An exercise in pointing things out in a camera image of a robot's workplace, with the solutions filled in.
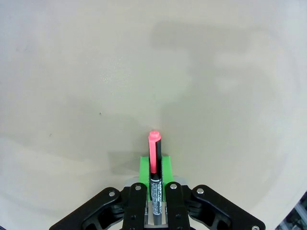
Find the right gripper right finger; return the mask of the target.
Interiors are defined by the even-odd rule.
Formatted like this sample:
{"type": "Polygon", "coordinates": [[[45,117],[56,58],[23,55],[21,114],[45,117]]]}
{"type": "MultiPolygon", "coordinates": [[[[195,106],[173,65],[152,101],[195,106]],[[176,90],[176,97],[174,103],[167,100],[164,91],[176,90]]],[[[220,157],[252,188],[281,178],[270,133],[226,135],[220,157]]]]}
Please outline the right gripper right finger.
{"type": "Polygon", "coordinates": [[[265,224],[210,187],[193,189],[173,181],[171,158],[162,158],[162,175],[170,230],[191,230],[190,219],[210,230],[264,230],[265,224]]]}

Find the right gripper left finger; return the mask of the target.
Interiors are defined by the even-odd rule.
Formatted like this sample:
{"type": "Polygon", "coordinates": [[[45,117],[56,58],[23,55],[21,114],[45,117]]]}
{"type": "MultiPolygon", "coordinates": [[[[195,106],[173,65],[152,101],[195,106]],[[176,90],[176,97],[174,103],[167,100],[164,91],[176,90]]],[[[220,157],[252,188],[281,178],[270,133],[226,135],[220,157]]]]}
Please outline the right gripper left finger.
{"type": "Polygon", "coordinates": [[[149,158],[140,158],[138,181],[121,191],[107,187],[69,215],[50,227],[51,230],[107,230],[123,221],[123,230],[144,229],[147,217],[149,158]]]}

